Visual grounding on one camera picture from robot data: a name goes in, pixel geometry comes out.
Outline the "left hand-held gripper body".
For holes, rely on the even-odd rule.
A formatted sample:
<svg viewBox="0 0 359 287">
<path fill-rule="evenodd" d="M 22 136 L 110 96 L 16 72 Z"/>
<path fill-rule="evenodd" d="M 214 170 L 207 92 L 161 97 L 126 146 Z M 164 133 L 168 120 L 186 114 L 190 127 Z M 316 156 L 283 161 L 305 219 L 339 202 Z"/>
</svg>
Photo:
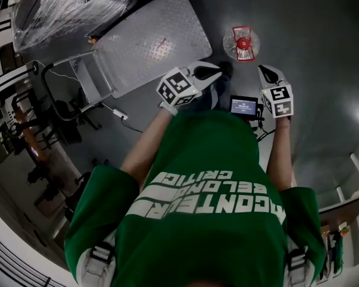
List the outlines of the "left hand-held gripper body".
<svg viewBox="0 0 359 287">
<path fill-rule="evenodd" d="M 197 61 L 184 68 L 173 68 L 164 75 L 156 89 L 166 106 L 183 106 L 222 76 L 222 69 L 212 63 Z"/>
</svg>

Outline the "person's left hand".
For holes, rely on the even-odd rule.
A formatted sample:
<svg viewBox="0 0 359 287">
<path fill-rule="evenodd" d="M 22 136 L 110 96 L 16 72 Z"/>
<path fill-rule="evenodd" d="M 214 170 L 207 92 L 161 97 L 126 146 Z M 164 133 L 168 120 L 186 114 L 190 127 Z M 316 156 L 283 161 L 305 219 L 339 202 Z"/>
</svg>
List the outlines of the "person's left hand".
<svg viewBox="0 0 359 287">
<path fill-rule="evenodd" d="M 165 101 L 160 102 L 159 107 L 167 110 L 173 116 L 176 116 L 178 113 L 178 110 L 175 107 L 168 105 Z"/>
</svg>

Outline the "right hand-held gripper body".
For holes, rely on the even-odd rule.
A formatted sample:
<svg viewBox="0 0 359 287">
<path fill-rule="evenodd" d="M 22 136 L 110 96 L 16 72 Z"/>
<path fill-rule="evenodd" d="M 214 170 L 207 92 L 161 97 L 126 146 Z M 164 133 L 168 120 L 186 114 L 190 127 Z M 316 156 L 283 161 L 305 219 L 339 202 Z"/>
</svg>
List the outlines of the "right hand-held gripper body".
<svg viewBox="0 0 359 287">
<path fill-rule="evenodd" d="M 293 91 L 283 72 L 269 65 L 258 65 L 257 69 L 262 100 L 272 117 L 294 115 Z"/>
</svg>

